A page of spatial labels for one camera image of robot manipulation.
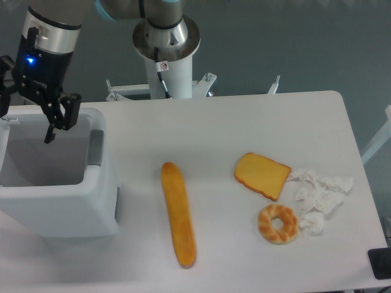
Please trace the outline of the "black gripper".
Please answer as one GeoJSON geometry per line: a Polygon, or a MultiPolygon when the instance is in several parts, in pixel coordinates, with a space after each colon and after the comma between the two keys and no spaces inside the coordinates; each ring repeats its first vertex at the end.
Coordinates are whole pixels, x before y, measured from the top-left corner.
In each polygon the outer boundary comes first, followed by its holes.
{"type": "Polygon", "coordinates": [[[16,62],[9,55],[1,56],[1,117],[9,111],[11,94],[18,92],[42,108],[49,126],[44,142],[51,143],[55,130],[68,131],[78,121],[82,97],[62,90],[72,53],[55,54],[41,49],[18,48],[16,62]],[[11,74],[13,84],[6,85],[11,74]]]}

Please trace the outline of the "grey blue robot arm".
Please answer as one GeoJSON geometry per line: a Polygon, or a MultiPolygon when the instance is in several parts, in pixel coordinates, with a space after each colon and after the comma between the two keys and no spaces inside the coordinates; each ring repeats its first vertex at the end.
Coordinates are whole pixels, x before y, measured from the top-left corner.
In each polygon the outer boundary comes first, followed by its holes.
{"type": "Polygon", "coordinates": [[[63,82],[90,6],[109,20],[145,18],[168,30],[183,18],[183,1],[30,1],[16,59],[1,57],[1,77],[7,72],[13,84],[1,85],[1,116],[11,96],[19,93],[40,106],[48,119],[45,143],[55,129],[69,130],[78,120],[81,95],[65,93],[63,82]]]}

